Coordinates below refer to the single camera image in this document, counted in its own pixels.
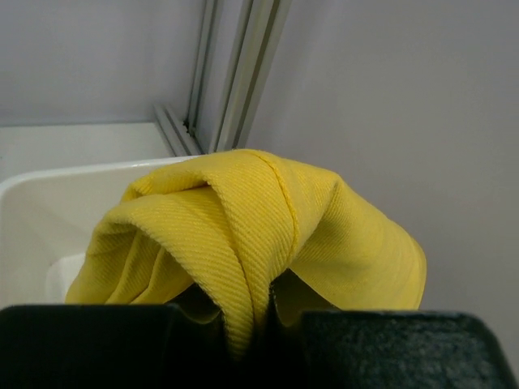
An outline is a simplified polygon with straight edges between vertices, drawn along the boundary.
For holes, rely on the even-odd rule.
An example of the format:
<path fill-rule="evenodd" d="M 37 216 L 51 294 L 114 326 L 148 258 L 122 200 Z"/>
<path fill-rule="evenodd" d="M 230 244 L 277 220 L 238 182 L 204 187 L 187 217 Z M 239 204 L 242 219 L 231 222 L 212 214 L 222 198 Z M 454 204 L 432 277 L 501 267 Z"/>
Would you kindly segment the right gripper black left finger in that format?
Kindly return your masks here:
<path fill-rule="evenodd" d="M 221 319 L 177 305 L 1 311 L 3 388 L 199 388 L 229 369 Z"/>

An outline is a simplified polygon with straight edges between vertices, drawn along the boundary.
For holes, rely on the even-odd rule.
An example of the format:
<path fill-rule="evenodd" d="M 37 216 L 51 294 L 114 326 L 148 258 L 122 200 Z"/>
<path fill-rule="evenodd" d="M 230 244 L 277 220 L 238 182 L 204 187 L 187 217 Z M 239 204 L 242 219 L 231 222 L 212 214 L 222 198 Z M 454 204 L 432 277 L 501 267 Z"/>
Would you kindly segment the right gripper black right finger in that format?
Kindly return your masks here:
<path fill-rule="evenodd" d="M 277 279 L 265 363 L 272 388 L 516 388 L 493 332 L 470 314 L 347 310 Z"/>

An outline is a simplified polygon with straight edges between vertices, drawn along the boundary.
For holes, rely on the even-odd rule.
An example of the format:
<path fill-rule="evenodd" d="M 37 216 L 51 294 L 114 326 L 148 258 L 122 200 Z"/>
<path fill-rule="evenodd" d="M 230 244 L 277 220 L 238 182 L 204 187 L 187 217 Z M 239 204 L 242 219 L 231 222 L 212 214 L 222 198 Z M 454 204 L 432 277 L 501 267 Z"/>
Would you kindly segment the yellow trousers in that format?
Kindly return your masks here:
<path fill-rule="evenodd" d="M 69 304 L 163 304 L 197 284 L 234 357 L 292 271 L 342 310 L 415 310 L 426 257 L 336 173 L 257 150 L 167 165 L 132 182 L 92 232 Z"/>

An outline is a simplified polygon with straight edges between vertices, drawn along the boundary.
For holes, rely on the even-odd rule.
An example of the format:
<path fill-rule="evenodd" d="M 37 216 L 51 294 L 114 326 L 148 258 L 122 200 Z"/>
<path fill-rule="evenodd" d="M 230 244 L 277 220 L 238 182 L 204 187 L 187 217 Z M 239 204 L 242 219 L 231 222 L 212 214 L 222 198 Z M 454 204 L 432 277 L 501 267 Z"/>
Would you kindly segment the white plastic basket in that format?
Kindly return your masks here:
<path fill-rule="evenodd" d="M 92 231 L 137 178 L 180 162 L 156 160 L 24 173 L 1 184 L 1 306 L 60 304 Z"/>

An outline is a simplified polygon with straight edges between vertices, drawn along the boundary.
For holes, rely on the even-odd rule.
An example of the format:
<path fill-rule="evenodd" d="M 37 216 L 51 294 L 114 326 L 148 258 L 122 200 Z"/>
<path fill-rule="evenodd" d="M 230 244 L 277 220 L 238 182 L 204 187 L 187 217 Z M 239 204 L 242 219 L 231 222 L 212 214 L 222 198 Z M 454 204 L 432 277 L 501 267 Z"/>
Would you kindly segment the right aluminium frame post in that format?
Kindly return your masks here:
<path fill-rule="evenodd" d="M 154 105 L 156 123 L 176 157 L 246 146 L 289 1 L 205 1 L 187 113 Z"/>

